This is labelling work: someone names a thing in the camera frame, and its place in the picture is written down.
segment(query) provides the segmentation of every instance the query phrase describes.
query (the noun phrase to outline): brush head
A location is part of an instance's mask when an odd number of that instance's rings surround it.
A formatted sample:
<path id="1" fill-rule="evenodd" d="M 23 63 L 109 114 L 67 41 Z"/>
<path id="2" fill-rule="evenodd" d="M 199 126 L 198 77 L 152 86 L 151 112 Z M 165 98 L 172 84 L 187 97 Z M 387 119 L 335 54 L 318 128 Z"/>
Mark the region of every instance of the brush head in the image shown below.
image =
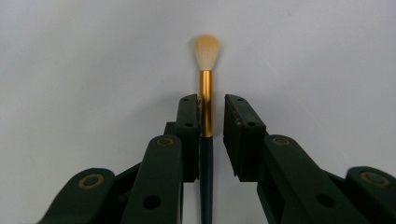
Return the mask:
<path id="1" fill-rule="evenodd" d="M 201 35 L 195 40 L 194 50 L 201 71 L 212 70 L 219 55 L 220 42 L 213 35 Z"/>

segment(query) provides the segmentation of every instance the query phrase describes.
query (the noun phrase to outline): makeup brush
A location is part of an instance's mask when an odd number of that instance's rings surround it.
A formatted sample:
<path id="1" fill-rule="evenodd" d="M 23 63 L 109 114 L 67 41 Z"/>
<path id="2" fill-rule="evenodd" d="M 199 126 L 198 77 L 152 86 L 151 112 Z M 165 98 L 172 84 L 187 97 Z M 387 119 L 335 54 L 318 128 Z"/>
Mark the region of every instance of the makeup brush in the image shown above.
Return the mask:
<path id="1" fill-rule="evenodd" d="M 213 94 L 212 69 L 218 58 L 220 42 L 213 35 L 195 40 L 195 56 L 200 72 L 200 112 L 203 128 L 200 138 L 199 174 L 201 223 L 212 223 L 213 203 Z"/>

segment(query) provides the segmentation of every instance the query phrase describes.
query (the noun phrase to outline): brush ferrule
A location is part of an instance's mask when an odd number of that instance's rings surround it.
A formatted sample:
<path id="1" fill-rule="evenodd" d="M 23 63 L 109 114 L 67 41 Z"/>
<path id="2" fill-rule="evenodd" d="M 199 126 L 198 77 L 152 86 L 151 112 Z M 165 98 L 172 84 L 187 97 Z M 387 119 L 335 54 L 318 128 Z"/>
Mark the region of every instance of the brush ferrule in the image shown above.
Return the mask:
<path id="1" fill-rule="evenodd" d="M 200 108 L 202 137 L 213 136 L 213 95 L 212 95 L 212 71 L 201 71 L 200 74 Z"/>

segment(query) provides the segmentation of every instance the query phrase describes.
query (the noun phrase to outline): gray background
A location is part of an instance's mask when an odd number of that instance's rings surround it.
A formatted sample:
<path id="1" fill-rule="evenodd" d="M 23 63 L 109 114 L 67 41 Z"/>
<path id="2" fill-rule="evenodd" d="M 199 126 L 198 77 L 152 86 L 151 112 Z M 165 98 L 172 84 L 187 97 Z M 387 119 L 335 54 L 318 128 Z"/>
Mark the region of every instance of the gray background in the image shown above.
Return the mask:
<path id="1" fill-rule="evenodd" d="M 84 169 L 140 162 L 198 92 L 201 34 L 223 45 L 214 223 L 266 222 L 222 144 L 225 93 L 325 170 L 396 175 L 395 21 L 395 1 L 0 1 L 1 222 L 37 222 Z M 197 192 L 185 185 L 184 223 L 199 223 Z"/>

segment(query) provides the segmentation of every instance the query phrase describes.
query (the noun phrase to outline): black brush handle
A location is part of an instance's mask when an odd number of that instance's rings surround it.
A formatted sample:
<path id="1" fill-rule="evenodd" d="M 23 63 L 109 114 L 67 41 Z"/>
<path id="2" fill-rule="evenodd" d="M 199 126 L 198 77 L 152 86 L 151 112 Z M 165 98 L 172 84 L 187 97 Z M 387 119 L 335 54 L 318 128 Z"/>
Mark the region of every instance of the black brush handle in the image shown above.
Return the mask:
<path id="1" fill-rule="evenodd" d="M 212 224 L 213 137 L 201 137 L 199 156 L 201 223 Z"/>

